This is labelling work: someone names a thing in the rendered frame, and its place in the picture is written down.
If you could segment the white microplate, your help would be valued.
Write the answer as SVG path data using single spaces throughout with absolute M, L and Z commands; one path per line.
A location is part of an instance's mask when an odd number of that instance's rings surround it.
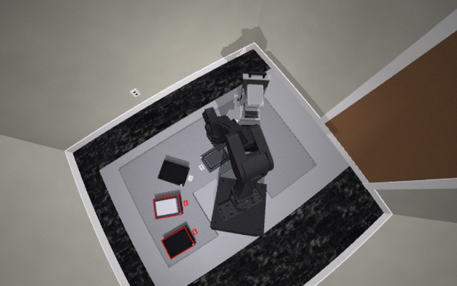
M 157 216 L 168 215 L 178 212 L 177 198 L 171 198 L 163 201 L 156 201 Z

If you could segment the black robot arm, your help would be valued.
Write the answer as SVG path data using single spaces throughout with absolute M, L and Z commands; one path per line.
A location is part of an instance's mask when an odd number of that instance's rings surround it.
M 230 201 L 218 206 L 225 222 L 263 201 L 254 187 L 274 168 L 274 161 L 259 125 L 239 125 L 226 115 L 217 116 L 213 107 L 205 109 L 202 116 L 207 135 L 215 141 L 221 140 L 221 144 L 226 142 L 231 167 L 237 178 L 237 183 L 231 187 Z M 245 149 L 252 147 L 255 141 L 257 150 L 245 154 Z

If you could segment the dark grey shelf rack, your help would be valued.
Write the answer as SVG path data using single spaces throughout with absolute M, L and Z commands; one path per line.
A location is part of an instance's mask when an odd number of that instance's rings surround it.
M 260 111 L 262 107 L 248 106 L 247 105 L 247 85 L 263 85 L 263 92 L 265 94 L 266 88 L 269 84 L 268 80 L 243 80 L 242 92 L 239 103 L 239 120 L 260 121 Z M 258 118 L 245 117 L 245 111 L 258 112 Z

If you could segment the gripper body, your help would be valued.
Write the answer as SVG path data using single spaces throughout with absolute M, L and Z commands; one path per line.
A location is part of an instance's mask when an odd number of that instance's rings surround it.
M 222 150 L 225 146 L 226 146 L 226 142 L 222 143 L 221 144 L 221 140 L 220 141 L 215 141 L 211 138 L 211 136 L 209 136 L 209 134 L 207 135 L 207 138 L 211 141 L 212 145 L 218 150 Z

